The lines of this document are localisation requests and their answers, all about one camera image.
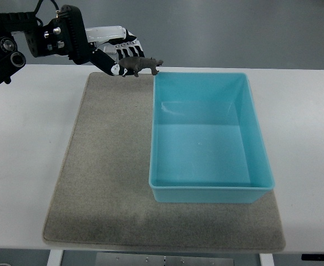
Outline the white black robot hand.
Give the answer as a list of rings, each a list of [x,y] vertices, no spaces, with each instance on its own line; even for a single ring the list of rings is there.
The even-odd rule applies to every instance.
[[[119,64],[126,57],[143,57],[144,51],[137,37],[126,28],[116,26],[93,27],[85,30],[92,50],[90,62],[108,75],[133,75],[134,71]]]

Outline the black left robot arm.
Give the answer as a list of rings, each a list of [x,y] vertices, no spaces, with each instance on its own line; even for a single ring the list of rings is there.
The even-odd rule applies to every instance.
[[[11,77],[26,64],[14,38],[23,33],[33,57],[67,56],[75,64],[87,63],[90,46],[79,8],[70,5],[58,7],[48,24],[37,17],[42,2],[32,12],[0,13],[0,84],[10,84]]]

